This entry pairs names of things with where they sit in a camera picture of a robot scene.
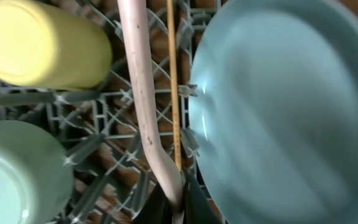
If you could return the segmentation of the wooden chopstick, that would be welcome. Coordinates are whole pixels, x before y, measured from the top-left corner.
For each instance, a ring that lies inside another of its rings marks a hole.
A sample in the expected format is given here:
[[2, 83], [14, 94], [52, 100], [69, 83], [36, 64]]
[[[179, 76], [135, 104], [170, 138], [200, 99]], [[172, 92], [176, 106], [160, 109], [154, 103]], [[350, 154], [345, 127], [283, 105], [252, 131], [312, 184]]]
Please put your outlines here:
[[168, 47], [170, 57], [170, 86], [172, 98], [172, 121], [173, 121], [173, 143], [175, 153], [175, 164], [178, 170], [182, 170], [181, 162], [181, 140], [180, 140], [180, 113], [178, 100], [177, 82], [177, 53], [175, 40], [175, 18], [173, 0], [167, 0], [167, 28], [168, 28]]

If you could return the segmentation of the grey plastic dishwasher rack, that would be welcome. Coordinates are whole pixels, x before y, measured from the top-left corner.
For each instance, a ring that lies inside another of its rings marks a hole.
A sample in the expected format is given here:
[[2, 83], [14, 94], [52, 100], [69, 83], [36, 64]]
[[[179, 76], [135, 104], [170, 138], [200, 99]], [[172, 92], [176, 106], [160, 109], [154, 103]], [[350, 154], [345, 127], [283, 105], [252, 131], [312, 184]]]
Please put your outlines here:
[[[113, 65], [109, 84], [100, 90], [99, 98], [76, 103], [36, 103], [22, 106], [0, 107], [0, 120], [18, 119], [40, 121], [40, 125], [56, 135], [67, 146], [74, 146], [90, 135], [104, 136], [92, 154], [75, 171], [75, 196], [65, 212], [51, 223], [64, 223], [65, 215], [72, 211], [95, 178], [109, 168], [108, 183], [91, 204], [93, 210], [85, 212], [76, 223], [130, 223], [138, 207], [151, 194], [157, 183], [138, 138], [138, 122], [127, 71], [124, 44], [121, 39], [117, 1], [42, 1], [92, 19], [108, 33], [113, 47]], [[175, 15], [179, 55], [177, 56], [178, 84], [189, 84], [191, 65], [196, 45], [211, 16], [226, 1], [176, 1]], [[149, 17], [152, 70], [156, 88], [156, 113], [162, 146], [173, 156], [173, 118], [170, 94], [169, 46], [167, 28], [167, 1], [146, 1]], [[0, 82], [0, 95], [58, 90], [24, 88]]]

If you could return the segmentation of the light blue rice bowl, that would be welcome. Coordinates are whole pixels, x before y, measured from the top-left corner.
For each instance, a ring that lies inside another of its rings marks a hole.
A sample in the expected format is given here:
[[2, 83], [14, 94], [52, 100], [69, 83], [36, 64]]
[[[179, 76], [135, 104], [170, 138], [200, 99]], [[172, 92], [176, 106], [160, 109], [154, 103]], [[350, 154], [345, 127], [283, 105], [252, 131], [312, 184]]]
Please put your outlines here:
[[65, 148], [46, 130], [23, 121], [0, 121], [0, 224], [47, 223], [73, 191]]

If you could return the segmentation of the white plastic fork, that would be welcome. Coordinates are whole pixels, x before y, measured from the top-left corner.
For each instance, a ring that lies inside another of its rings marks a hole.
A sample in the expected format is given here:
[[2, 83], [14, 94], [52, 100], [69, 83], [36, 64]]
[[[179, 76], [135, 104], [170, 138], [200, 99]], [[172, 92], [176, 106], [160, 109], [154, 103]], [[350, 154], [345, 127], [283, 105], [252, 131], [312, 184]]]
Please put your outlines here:
[[146, 2], [118, 0], [118, 6], [144, 153], [172, 208], [172, 223], [183, 223], [181, 174], [163, 149], [158, 132]]

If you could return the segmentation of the yellow plastic cup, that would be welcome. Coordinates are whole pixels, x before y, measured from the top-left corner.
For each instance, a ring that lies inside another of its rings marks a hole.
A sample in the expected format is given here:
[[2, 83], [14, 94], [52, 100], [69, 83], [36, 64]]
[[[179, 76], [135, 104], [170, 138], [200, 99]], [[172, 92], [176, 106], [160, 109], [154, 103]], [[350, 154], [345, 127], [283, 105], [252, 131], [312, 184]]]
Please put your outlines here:
[[0, 1], [0, 80], [17, 86], [100, 86], [110, 41], [93, 21], [38, 1]]

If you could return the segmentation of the light blue round plate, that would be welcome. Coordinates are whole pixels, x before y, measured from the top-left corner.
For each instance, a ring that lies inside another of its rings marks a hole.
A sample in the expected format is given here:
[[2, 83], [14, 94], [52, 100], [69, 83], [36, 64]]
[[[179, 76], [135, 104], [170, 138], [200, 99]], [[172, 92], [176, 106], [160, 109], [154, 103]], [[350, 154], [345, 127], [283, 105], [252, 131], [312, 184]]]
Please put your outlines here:
[[229, 223], [358, 223], [358, 17], [228, 1], [198, 44], [190, 128]]

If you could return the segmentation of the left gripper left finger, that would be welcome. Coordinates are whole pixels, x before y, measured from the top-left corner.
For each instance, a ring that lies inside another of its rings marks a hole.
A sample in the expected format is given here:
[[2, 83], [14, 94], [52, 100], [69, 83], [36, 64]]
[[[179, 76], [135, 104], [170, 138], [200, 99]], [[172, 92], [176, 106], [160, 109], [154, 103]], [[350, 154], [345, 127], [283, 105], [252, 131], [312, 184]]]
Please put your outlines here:
[[132, 224], [172, 224], [172, 211], [160, 184], [157, 184]]

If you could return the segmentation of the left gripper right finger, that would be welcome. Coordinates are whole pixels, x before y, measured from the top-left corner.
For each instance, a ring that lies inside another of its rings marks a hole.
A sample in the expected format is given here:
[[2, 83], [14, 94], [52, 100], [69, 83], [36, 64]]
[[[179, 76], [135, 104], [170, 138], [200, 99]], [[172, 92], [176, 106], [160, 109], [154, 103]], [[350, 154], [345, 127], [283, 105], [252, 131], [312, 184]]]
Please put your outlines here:
[[195, 177], [189, 172], [185, 172], [184, 177], [185, 223], [221, 224]]

